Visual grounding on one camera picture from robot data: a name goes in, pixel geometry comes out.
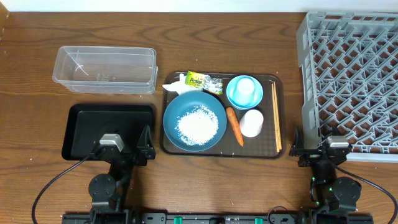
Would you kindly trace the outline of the white plastic cup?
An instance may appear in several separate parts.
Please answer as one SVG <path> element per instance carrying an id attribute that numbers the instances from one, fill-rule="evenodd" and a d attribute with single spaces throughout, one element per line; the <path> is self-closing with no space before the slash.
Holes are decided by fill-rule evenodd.
<path id="1" fill-rule="evenodd" d="M 258 110 L 249 110 L 241 118 L 239 127 L 243 136 L 253 138 L 259 135 L 264 117 Z"/>

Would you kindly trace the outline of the dark blue plate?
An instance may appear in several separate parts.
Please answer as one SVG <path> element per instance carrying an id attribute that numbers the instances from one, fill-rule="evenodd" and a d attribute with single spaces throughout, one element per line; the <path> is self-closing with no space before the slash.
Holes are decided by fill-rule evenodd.
<path id="1" fill-rule="evenodd" d="M 177 117 L 192 110 L 194 106 L 200 105 L 205 105 L 215 113 L 219 121 L 219 128 L 214 138 L 206 144 L 202 146 L 188 146 L 178 138 L 177 130 L 175 130 Z M 215 146 L 223 137 L 226 125 L 226 111 L 220 101 L 211 94 L 200 91 L 184 93 L 173 99 L 166 107 L 163 117 L 163 128 L 167 138 L 174 146 L 188 152 L 202 152 Z"/>

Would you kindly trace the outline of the pile of white rice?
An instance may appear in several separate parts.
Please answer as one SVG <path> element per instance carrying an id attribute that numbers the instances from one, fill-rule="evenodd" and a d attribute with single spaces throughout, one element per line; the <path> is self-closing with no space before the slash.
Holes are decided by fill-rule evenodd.
<path id="1" fill-rule="evenodd" d="M 194 106 L 177 117 L 175 130 L 179 140 L 188 146 L 202 146 L 212 140 L 219 128 L 219 121 L 205 105 Z"/>

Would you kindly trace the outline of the light blue small bowl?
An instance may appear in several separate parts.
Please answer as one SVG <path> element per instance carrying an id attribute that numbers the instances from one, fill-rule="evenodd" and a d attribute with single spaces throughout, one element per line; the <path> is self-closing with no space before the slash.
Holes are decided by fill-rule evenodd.
<path id="1" fill-rule="evenodd" d="M 251 104 L 249 104 L 247 106 L 239 106 L 233 100 L 233 91 L 235 89 L 237 82 L 241 78 L 250 78 L 255 84 L 254 99 L 252 100 Z M 249 110 L 251 108 L 254 108 L 261 102 L 263 94 L 264 94 L 264 90 L 263 90 L 263 87 L 260 84 L 260 82 L 257 79 L 255 79 L 254 77 L 251 77 L 248 75 L 240 75 L 240 76 L 234 77 L 233 79 L 231 79 L 229 81 L 229 83 L 227 84 L 227 87 L 226 87 L 227 99 L 232 104 L 232 106 L 238 110 Z"/>

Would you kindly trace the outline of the light blue cup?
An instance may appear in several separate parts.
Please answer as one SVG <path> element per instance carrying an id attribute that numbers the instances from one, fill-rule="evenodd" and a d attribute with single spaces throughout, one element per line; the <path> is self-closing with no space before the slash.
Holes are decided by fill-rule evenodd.
<path id="1" fill-rule="evenodd" d="M 233 100 L 239 106 L 247 106 L 254 99 L 255 84 L 250 78 L 241 78 L 233 91 Z"/>

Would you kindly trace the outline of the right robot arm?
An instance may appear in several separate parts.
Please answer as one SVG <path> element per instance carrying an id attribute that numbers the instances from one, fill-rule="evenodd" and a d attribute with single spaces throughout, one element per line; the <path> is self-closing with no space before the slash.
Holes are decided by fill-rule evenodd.
<path id="1" fill-rule="evenodd" d="M 338 177 L 336 170 L 346 161 L 352 145 L 339 134 L 329 136 L 315 149 L 306 149 L 302 132 L 295 130 L 289 155 L 298 157 L 298 166 L 312 171 L 310 198 L 317 207 L 301 211 L 297 223 L 349 223 L 349 214 L 356 210 L 361 184 L 351 177 Z"/>

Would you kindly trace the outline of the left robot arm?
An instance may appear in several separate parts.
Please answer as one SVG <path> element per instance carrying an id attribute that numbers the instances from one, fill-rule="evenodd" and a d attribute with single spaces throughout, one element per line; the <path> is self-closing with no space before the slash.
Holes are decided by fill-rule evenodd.
<path id="1" fill-rule="evenodd" d="M 140 223 L 132 208 L 125 208 L 127 191 L 136 166 L 155 158 L 150 126 L 144 126 L 136 147 L 128 149 L 118 134 L 104 134 L 92 150 L 95 160 L 110 164 L 109 172 L 95 176 L 88 187 L 92 209 L 87 223 Z"/>

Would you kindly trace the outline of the grey dishwasher rack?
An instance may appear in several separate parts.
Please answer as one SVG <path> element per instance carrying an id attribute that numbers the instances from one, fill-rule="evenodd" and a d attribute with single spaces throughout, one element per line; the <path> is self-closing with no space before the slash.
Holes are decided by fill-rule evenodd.
<path id="1" fill-rule="evenodd" d="M 397 15 L 309 12 L 296 38 L 305 147 L 337 128 L 348 160 L 397 162 Z"/>

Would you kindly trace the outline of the right wooden chopstick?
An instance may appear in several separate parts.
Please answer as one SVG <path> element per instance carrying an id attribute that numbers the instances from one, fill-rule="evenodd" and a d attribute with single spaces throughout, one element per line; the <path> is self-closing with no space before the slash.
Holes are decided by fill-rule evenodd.
<path id="1" fill-rule="evenodd" d="M 279 108 L 277 102 L 276 82 L 273 83 L 273 94 L 274 94 L 274 109 L 275 109 L 275 128 L 277 132 L 277 152 L 282 150 L 282 139 L 280 134 L 280 123 L 279 123 Z"/>

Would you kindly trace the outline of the wooden chopstick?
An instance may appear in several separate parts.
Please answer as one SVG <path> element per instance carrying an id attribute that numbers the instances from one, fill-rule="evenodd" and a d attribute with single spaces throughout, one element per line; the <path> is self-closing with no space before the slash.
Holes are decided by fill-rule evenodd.
<path id="1" fill-rule="evenodd" d="M 272 83 L 272 107 L 273 107 L 273 114 L 274 114 L 274 125 L 276 124 L 275 123 L 275 109 L 274 109 L 274 94 L 273 94 L 273 83 Z M 276 151 L 277 151 L 277 146 L 278 146 L 278 143 L 277 143 L 277 132 L 276 132 L 276 128 L 275 128 L 275 141 L 276 141 Z"/>
<path id="2" fill-rule="evenodd" d="M 282 150 L 282 139 L 280 134 L 280 123 L 279 123 L 279 108 L 277 102 L 276 82 L 273 83 L 273 94 L 274 94 L 274 109 L 275 109 L 275 128 L 277 132 L 277 152 Z"/>

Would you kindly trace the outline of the black plastic tray bin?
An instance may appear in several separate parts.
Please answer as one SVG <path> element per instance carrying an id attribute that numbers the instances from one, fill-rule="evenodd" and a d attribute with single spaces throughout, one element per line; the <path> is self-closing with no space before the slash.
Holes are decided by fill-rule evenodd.
<path id="1" fill-rule="evenodd" d="M 118 134 L 124 152 L 136 149 L 145 126 L 154 125 L 149 105 L 76 104 L 68 114 L 62 147 L 67 161 L 80 161 L 98 144 L 104 134 Z"/>

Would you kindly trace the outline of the left wooden chopstick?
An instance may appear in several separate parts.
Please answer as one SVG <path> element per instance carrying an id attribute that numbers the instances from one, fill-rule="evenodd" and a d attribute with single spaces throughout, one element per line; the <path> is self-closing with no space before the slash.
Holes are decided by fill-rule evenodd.
<path id="1" fill-rule="evenodd" d="M 273 107 L 273 114 L 274 114 L 274 125 L 276 124 L 275 123 L 275 109 L 274 109 L 274 94 L 273 94 L 273 83 L 272 83 L 272 107 Z M 276 128 L 275 128 L 275 141 L 276 141 L 276 151 L 277 151 L 277 146 L 278 146 L 278 143 L 277 143 L 277 132 L 276 132 Z"/>

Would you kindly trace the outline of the crumpled white tissue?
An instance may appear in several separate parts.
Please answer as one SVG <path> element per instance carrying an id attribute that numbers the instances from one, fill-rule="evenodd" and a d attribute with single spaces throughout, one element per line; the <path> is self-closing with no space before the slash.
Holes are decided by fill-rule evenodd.
<path id="1" fill-rule="evenodd" d="M 164 84 L 164 85 L 162 85 L 162 87 L 167 91 L 174 91 L 174 92 L 178 93 L 179 95 L 188 93 L 188 92 L 193 92 L 193 91 L 203 91 L 202 88 L 187 85 L 185 83 L 185 79 L 186 79 L 186 76 L 184 74 L 180 73 L 179 81 L 173 82 L 171 84 Z"/>

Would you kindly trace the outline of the orange carrot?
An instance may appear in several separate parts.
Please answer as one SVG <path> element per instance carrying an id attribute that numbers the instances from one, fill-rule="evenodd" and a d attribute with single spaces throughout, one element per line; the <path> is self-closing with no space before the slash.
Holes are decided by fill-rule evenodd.
<path id="1" fill-rule="evenodd" d="M 238 144 L 240 146 L 244 146 L 243 135 L 241 133 L 240 125 L 239 125 L 238 119 L 236 117 L 236 114 L 234 112 L 234 109 L 232 109 L 232 107 L 226 108 L 226 115 L 227 115 L 228 121 L 233 129 L 233 132 L 234 132 L 234 135 L 235 135 L 235 138 L 236 138 Z"/>

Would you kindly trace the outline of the clear plastic bin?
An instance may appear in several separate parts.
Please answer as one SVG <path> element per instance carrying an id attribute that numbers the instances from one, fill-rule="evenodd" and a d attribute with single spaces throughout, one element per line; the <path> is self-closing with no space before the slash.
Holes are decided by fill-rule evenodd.
<path id="1" fill-rule="evenodd" d="M 153 94 L 157 83 L 153 48 L 63 46 L 52 79 L 75 93 Z"/>

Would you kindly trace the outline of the yellow green snack wrapper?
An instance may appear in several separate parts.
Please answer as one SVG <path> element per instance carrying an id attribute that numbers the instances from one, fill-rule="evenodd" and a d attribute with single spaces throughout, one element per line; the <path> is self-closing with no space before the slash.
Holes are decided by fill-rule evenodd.
<path id="1" fill-rule="evenodd" d="M 188 71 L 185 84 L 195 88 L 202 88 L 216 95 L 223 94 L 223 80 L 212 78 L 207 74 Z"/>

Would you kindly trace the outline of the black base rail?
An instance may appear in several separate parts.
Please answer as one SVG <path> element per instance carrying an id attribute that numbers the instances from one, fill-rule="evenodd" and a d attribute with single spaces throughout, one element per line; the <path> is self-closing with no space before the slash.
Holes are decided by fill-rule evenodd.
<path id="1" fill-rule="evenodd" d="M 285 213 L 267 215 L 184 215 L 165 213 L 64 214 L 63 224 L 291 224 L 295 218 Z"/>

